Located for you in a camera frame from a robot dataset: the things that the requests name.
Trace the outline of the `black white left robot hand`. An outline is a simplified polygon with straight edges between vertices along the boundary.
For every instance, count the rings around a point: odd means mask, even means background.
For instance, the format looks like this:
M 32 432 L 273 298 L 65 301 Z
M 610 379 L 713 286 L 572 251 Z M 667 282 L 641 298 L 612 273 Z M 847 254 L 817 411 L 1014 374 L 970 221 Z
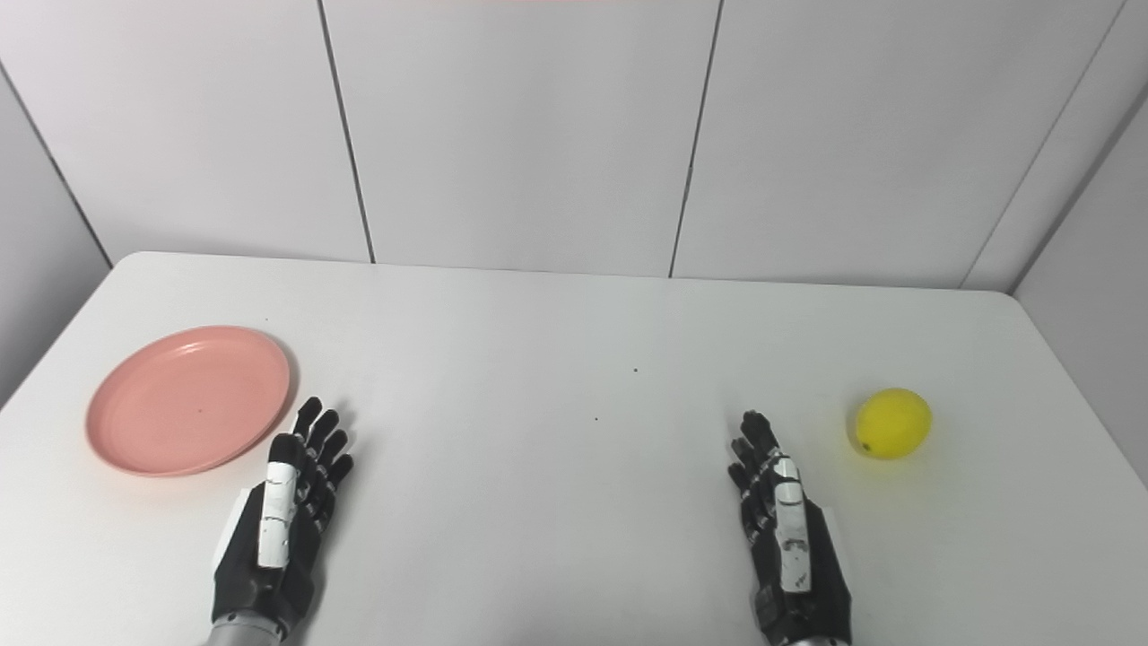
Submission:
M 315 568 L 355 467 L 339 413 L 303 402 L 272 438 L 264 478 L 238 496 L 214 557 L 209 645 L 284 645 L 310 613 Z

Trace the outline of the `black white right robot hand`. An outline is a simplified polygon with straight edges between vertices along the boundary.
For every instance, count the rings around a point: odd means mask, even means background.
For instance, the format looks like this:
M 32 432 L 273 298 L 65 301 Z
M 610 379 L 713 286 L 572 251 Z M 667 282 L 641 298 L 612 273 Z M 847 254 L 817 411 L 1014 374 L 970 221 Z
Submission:
M 850 645 L 850 596 L 824 511 L 771 422 L 747 410 L 730 442 L 728 474 L 740 496 L 740 527 L 757 576 L 752 598 L 767 645 Z

